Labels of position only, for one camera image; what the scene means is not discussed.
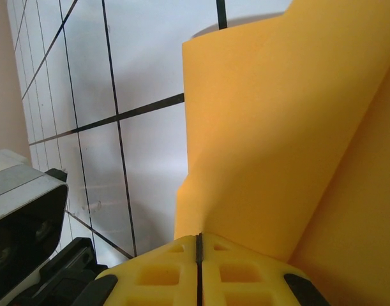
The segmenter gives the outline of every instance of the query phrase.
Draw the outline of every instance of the yellow panel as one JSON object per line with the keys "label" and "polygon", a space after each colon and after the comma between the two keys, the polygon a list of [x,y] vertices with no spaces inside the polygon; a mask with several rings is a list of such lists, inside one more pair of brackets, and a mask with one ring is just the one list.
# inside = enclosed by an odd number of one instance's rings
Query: yellow panel
{"label": "yellow panel", "polygon": [[332,305],[390,305],[390,71],[291,263]]}
{"label": "yellow panel", "polygon": [[196,238],[187,236],[105,270],[118,277],[105,306],[196,306]]}
{"label": "yellow panel", "polygon": [[298,269],[212,234],[203,234],[203,248],[204,306],[300,305],[283,278],[307,279]]}
{"label": "yellow panel", "polygon": [[288,260],[390,65],[390,0],[294,0],[183,56],[176,238],[206,231]]}

